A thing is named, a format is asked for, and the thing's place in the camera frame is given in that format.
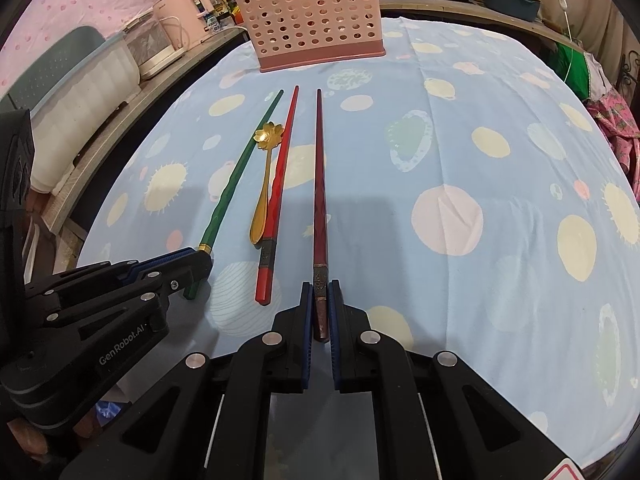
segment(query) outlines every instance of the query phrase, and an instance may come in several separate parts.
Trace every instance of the blue patterned fabric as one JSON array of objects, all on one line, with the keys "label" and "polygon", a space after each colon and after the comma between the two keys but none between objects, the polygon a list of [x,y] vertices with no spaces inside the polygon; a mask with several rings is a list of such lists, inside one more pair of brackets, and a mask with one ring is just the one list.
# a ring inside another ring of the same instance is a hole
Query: blue patterned fabric
[{"label": "blue patterned fabric", "polygon": [[[580,101],[517,41],[400,18],[383,32],[385,57],[265,74],[240,46],[144,140],[81,265],[197,246],[268,101],[284,89],[283,123],[300,85],[272,303],[254,301],[255,150],[209,283],[193,302],[172,297],[170,334],[120,386],[135,399],[189,352],[233,352],[298,304],[312,277],[321,88],[329,270],[345,301],[407,349],[457,352],[579,465],[594,462],[640,410],[640,226],[626,178]],[[376,478],[370,398],[332,389],[329,348],[314,346],[310,390],[273,399],[267,478]]]}]

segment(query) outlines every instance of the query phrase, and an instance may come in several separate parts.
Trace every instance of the gold spoon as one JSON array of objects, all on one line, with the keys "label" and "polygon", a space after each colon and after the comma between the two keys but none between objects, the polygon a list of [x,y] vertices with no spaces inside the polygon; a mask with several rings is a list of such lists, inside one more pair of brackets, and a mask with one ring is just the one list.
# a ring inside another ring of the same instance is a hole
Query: gold spoon
[{"label": "gold spoon", "polygon": [[264,180],[262,181],[262,190],[260,198],[255,206],[254,219],[251,222],[249,230],[249,240],[253,245],[257,244],[262,238],[264,227],[267,223],[267,204],[269,195],[269,176],[271,171],[271,150],[282,142],[282,133],[284,128],[282,124],[273,124],[271,122],[264,123],[261,130],[257,130],[254,135],[258,148],[267,150],[267,162],[264,167]]}]

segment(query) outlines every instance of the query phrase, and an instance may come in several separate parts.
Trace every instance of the dark red chopstick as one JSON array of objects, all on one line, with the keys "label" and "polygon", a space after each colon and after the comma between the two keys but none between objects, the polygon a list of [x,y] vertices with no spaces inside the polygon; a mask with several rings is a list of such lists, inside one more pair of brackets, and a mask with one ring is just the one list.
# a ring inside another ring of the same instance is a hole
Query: dark red chopstick
[{"label": "dark red chopstick", "polygon": [[261,305],[271,303],[273,267],[276,262],[276,241],[278,239],[280,207],[282,206],[282,189],[284,187],[284,175],[287,171],[291,129],[293,127],[293,117],[296,113],[299,89],[298,86],[294,88],[291,104],[289,105],[289,114],[287,115],[287,123],[282,133],[282,143],[276,164],[276,174],[273,178],[273,185],[271,186],[271,198],[267,206],[267,222],[264,226],[264,233],[262,234],[260,263],[258,264],[258,281],[255,284],[255,301]]},{"label": "dark red chopstick", "polygon": [[322,91],[316,97],[316,182],[314,189],[314,337],[329,340],[326,294],[329,278],[326,244],[326,202],[324,198],[324,133],[322,128]]}]

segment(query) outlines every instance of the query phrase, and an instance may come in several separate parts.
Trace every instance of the green cloth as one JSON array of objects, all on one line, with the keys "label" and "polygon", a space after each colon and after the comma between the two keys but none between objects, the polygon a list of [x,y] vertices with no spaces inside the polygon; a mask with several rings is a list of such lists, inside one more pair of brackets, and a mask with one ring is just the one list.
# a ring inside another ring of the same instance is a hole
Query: green cloth
[{"label": "green cloth", "polygon": [[[547,64],[558,74],[560,79],[564,80],[566,77],[567,86],[574,91],[580,101],[587,100],[590,95],[589,69],[584,54],[562,43],[556,43],[556,46],[558,49],[549,56]],[[571,65],[571,70],[567,76],[569,65]]]}]

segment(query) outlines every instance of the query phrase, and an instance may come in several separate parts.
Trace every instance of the chopstick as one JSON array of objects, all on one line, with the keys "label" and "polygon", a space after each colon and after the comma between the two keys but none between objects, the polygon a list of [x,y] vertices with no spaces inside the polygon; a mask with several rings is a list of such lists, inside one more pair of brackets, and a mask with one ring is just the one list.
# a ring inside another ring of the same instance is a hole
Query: chopstick
[{"label": "chopstick", "polygon": [[314,183],[314,338],[329,339],[326,295],[329,278],[326,243],[326,202],[324,197],[324,139],[322,128],[322,91],[316,96],[316,181]]},{"label": "chopstick", "polygon": [[255,301],[267,306],[271,303],[271,287],[273,286],[273,268],[276,261],[276,242],[278,239],[278,224],[280,222],[280,207],[282,206],[282,189],[284,188],[284,176],[287,171],[287,157],[291,142],[291,130],[293,117],[296,113],[299,86],[296,86],[289,105],[289,115],[282,134],[282,143],[276,174],[271,186],[271,198],[267,209],[267,223],[264,227],[260,247],[260,263],[258,264],[258,280],[255,284]]},{"label": "chopstick", "polygon": [[[267,111],[265,112],[263,117],[260,119],[258,126],[256,126],[254,131],[252,131],[251,137],[249,138],[249,142],[244,147],[244,151],[242,152],[242,155],[240,155],[240,159],[238,160],[238,163],[236,164],[234,170],[231,173],[231,176],[229,177],[229,182],[226,184],[225,189],[222,191],[222,194],[220,195],[220,200],[216,205],[216,208],[213,210],[213,214],[211,215],[211,220],[209,221],[209,225],[205,229],[204,234],[202,235],[202,241],[198,246],[199,250],[205,251],[206,253],[211,254],[211,248],[213,247],[213,243],[216,241],[216,237],[218,236],[218,231],[220,230],[220,224],[222,224],[222,221],[226,214],[226,210],[228,209],[229,203],[231,202],[234,192],[236,191],[236,186],[238,185],[238,181],[240,180],[240,177],[242,176],[242,172],[244,171],[244,168],[246,168],[246,164],[249,162],[251,153],[254,150],[254,146],[255,146],[254,133],[260,128],[262,128],[264,123],[269,121],[271,114],[273,113],[275,107],[278,105],[278,102],[280,101],[280,98],[282,97],[283,94],[284,94],[284,90],[280,90],[278,92],[278,95],[274,97],[273,101],[269,105],[269,108],[267,108]],[[193,300],[196,297],[196,294],[198,293],[199,286],[200,286],[200,283],[198,282],[198,283],[193,283],[191,286],[188,286],[187,288],[185,288],[183,292],[184,297],[187,300]]]}]

